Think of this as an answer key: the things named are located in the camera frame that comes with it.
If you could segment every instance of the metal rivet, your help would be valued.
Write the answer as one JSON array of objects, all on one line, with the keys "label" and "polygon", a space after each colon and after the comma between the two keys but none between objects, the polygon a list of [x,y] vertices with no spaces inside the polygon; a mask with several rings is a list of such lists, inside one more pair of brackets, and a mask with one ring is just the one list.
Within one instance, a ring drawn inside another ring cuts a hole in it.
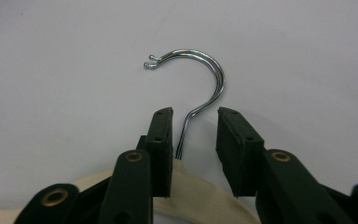
[{"label": "metal rivet", "polygon": [[42,204],[46,207],[51,207],[62,203],[68,197],[69,192],[66,189],[55,189],[47,193],[42,198]]},{"label": "metal rivet", "polygon": [[126,159],[127,161],[141,161],[144,156],[138,152],[132,152],[127,154]]},{"label": "metal rivet", "polygon": [[274,152],[271,154],[272,158],[274,158],[277,161],[290,161],[291,158],[289,155],[283,152]]}]

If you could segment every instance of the cream fabric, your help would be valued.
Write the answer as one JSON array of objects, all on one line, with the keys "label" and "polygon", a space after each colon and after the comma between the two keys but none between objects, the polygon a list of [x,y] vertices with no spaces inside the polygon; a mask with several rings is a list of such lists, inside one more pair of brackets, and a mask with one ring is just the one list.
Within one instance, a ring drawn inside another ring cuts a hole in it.
[{"label": "cream fabric", "polygon": [[[74,182],[80,191],[102,181],[112,171],[100,172]],[[156,212],[197,224],[257,224],[257,216],[230,193],[189,174],[182,161],[173,161],[171,198],[154,198]],[[13,223],[21,209],[1,209],[0,224]]]}]

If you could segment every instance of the hook tip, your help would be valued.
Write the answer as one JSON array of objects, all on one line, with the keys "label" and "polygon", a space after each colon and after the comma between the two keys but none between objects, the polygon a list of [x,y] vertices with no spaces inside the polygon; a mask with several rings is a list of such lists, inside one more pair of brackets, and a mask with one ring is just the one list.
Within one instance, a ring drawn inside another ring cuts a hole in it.
[{"label": "hook tip", "polygon": [[156,64],[144,63],[144,69],[155,69],[156,67]]},{"label": "hook tip", "polygon": [[155,61],[155,62],[161,61],[161,58],[156,57],[156,56],[154,56],[153,54],[150,54],[150,55],[149,55],[149,59],[150,59],[151,61]]}]

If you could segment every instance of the curved wire hook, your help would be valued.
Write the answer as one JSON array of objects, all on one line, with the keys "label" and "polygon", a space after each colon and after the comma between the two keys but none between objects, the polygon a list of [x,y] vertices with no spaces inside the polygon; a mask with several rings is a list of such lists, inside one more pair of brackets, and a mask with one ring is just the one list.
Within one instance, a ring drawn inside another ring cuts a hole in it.
[{"label": "curved wire hook", "polygon": [[222,67],[214,58],[212,58],[208,54],[193,49],[174,50],[161,57],[150,55],[149,59],[151,61],[154,61],[155,63],[144,63],[144,68],[154,70],[160,67],[163,63],[166,63],[167,61],[176,58],[189,58],[199,61],[205,64],[207,67],[209,67],[216,77],[216,88],[214,90],[211,99],[208,102],[204,103],[203,105],[200,105],[197,108],[191,110],[185,118],[185,123],[183,124],[182,133],[179,139],[179,144],[178,144],[178,148],[176,149],[176,155],[175,155],[176,159],[181,160],[183,154],[183,143],[185,140],[188,123],[192,118],[197,116],[200,112],[202,112],[204,109],[210,106],[214,101],[216,101],[217,98],[219,98],[220,94],[223,92],[223,89],[225,88],[226,80]]}]

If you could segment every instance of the metal hook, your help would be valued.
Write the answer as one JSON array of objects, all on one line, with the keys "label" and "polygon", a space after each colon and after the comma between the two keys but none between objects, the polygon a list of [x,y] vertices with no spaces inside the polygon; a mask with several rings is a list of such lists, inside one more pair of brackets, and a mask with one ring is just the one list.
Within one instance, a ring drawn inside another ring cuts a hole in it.
[{"label": "metal hook", "polygon": [[201,63],[204,63],[206,66],[208,66],[211,71],[214,73],[216,77],[216,89],[214,90],[214,93],[211,97],[211,99],[206,102],[203,105],[198,106],[197,108],[191,110],[185,119],[185,123],[182,128],[182,133],[179,139],[178,148],[176,149],[176,155],[175,158],[181,160],[182,154],[183,154],[183,143],[185,140],[185,134],[187,130],[187,125],[190,122],[192,118],[197,116],[200,112],[202,112],[204,109],[206,109],[209,105],[211,105],[214,101],[219,98],[220,94],[223,92],[223,89],[225,88],[225,74],[223,72],[222,67],[220,64],[211,56],[208,54],[205,54],[203,52],[193,50],[193,49],[179,49],[171,51],[167,54],[165,54],[162,57],[156,57],[154,55],[150,55],[149,59],[151,61],[154,61],[155,63],[144,63],[145,69],[151,69],[154,70],[158,68],[163,63],[166,63],[169,60],[175,59],[175,58],[189,58],[196,61],[199,61]]}]

